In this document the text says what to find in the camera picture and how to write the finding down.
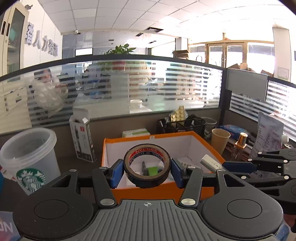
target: wall sign lettering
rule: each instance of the wall sign lettering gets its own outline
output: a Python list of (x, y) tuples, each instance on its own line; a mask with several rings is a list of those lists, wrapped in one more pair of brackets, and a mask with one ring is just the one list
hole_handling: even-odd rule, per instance
[[(33, 33), (34, 33), (34, 24), (28, 23), (27, 32), (26, 32), (26, 38), (25, 43), (28, 45), (31, 45), (33, 42)], [(53, 56), (58, 55), (58, 45), (54, 43), (51, 39), (47, 39), (47, 35), (45, 35), (43, 38), (43, 45), (41, 47), (41, 41), (40, 41), (40, 30), (37, 31), (35, 41), (33, 42), (33, 47), (37, 46), (38, 49), (41, 49), (42, 51), (47, 51), (49, 54)]]

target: black wire basket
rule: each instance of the black wire basket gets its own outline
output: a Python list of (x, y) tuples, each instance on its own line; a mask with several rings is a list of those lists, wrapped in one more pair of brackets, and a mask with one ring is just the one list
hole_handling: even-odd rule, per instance
[(165, 119), (157, 121), (156, 133), (174, 133), (182, 131), (194, 131), (196, 134), (204, 137), (206, 121), (196, 115), (190, 115), (186, 120), (165, 122)]

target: brown paper cup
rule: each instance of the brown paper cup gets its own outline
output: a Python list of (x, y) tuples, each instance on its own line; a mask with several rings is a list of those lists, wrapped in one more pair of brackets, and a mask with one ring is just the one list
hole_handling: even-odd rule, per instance
[(213, 129), (212, 130), (212, 141), (211, 146), (222, 155), (227, 141), (230, 137), (230, 133), (223, 129)]

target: metal screw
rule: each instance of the metal screw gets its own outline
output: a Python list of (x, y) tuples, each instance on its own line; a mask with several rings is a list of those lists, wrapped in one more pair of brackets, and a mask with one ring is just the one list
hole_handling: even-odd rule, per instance
[(192, 198), (184, 198), (182, 199), (181, 203), (185, 206), (191, 206), (195, 204), (195, 200)]
[(104, 198), (100, 201), (100, 203), (104, 206), (111, 206), (115, 203), (115, 201), (111, 198)]

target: gray ribbed plate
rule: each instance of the gray ribbed plate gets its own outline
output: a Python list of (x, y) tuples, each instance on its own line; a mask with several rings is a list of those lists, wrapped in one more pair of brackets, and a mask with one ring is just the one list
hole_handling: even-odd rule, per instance
[[(209, 229), (197, 212), (177, 207), (173, 200), (123, 200), (99, 211), (93, 223), (65, 241), (230, 241)], [(263, 239), (277, 241), (271, 235)]]

